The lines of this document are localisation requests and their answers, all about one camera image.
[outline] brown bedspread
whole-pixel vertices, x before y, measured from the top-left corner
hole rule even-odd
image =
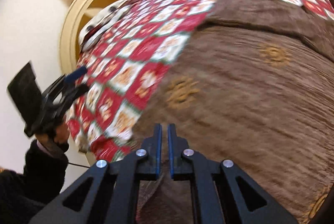
[[[302,221],[334,181],[333,34],[332,22],[279,0],[218,0],[135,136],[141,142],[154,123],[175,123],[191,148],[232,159]],[[165,173],[142,222],[171,223],[173,215],[191,223],[189,190]]]

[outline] red and white quilt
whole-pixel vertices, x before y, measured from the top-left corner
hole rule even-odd
[[[82,151],[120,160],[130,152],[131,128],[191,32],[216,0],[142,0],[83,53],[78,65],[91,86],[71,107],[67,123]],[[329,0],[283,0],[334,20]]]

